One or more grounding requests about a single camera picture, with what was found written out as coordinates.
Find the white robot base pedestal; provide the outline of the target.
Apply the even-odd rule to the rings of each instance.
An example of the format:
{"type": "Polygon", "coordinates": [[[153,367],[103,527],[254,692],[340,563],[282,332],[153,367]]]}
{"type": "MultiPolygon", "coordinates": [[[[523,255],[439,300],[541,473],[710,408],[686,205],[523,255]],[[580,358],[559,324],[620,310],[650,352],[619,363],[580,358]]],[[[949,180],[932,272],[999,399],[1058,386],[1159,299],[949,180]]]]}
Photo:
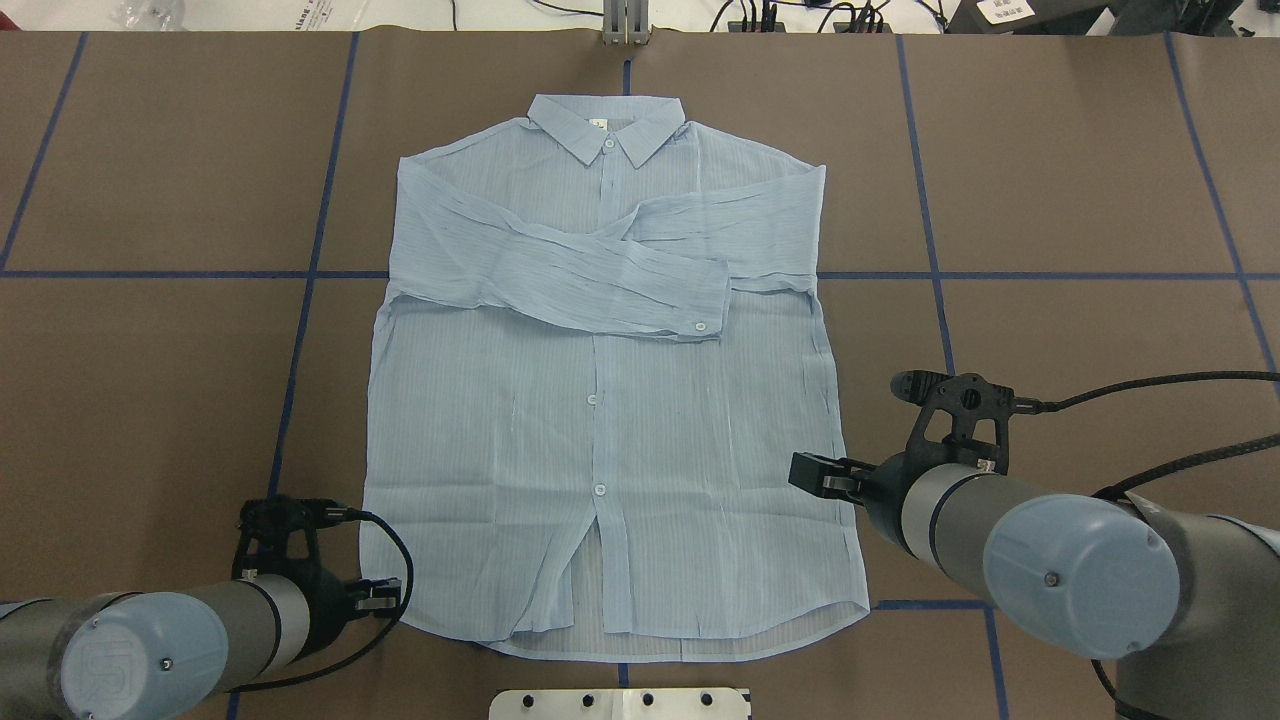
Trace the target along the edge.
{"type": "Polygon", "coordinates": [[[751,719],[749,691],[730,687],[503,691],[489,719],[751,719]]]}

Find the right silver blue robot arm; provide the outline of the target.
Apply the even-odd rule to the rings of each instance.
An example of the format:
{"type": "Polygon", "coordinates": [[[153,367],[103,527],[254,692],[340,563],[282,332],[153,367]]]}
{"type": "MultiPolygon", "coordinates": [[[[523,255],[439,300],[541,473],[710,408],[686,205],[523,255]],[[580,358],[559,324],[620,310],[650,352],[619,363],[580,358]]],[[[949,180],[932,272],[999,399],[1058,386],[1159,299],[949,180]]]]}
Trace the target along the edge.
{"type": "Polygon", "coordinates": [[[1275,719],[1277,533],[1165,509],[1153,480],[1271,450],[1277,437],[1192,454],[1106,486],[1059,493],[1009,474],[1009,421],[1123,391],[1274,372],[1125,380],[1059,401],[977,374],[910,370],[891,383],[919,414],[879,464],[796,452],[788,480],[861,506],[876,530],[1002,611],[1027,634],[1088,659],[1119,719],[1275,719]]]}

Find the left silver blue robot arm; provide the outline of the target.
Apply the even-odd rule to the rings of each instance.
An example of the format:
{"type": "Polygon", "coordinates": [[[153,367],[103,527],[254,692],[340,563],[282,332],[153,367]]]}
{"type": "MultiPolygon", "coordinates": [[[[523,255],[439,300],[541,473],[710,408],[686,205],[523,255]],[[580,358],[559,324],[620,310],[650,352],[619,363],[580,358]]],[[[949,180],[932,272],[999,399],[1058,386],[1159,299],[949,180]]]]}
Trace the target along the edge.
{"type": "Polygon", "coordinates": [[[411,553],[388,521],[333,498],[244,502],[230,578],[180,592],[109,592],[3,603],[5,719],[174,719],[216,694],[274,691],[338,673],[385,638],[296,676],[357,620],[387,629],[413,598],[411,553]],[[370,523],[404,570],[344,582],[323,564],[320,530],[370,523]]]}

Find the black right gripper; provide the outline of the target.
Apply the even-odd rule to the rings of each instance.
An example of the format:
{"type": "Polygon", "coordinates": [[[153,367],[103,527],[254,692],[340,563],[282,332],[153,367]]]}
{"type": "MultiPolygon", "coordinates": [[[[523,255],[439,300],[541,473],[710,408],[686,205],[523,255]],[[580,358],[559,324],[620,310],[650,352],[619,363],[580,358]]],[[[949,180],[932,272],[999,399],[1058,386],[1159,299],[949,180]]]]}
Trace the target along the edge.
{"type": "Polygon", "coordinates": [[[890,388],[896,398],[920,409],[901,452],[876,469],[851,457],[795,452],[788,482],[818,498],[861,501],[872,525],[896,546],[906,546],[908,495],[923,487],[923,477],[950,465],[968,475],[1007,473],[1010,418],[1039,413],[1041,401],[975,373],[901,372],[890,388]],[[869,475],[854,478],[861,474],[869,475]]]}

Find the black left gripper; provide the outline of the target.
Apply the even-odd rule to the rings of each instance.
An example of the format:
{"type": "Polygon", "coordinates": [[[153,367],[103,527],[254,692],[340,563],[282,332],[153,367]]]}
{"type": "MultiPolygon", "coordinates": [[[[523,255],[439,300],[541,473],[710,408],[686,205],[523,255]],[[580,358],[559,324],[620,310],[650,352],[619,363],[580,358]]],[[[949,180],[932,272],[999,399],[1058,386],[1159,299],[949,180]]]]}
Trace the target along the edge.
{"type": "Polygon", "coordinates": [[[403,585],[399,578],[360,578],[349,589],[323,565],[317,533],[356,519],[356,510],[332,498],[292,498],[276,495],[244,502],[236,528],[239,539],[233,577],[247,571],[292,582],[308,610],[308,634],[302,651],[330,646],[355,618],[398,618],[403,585]]]}

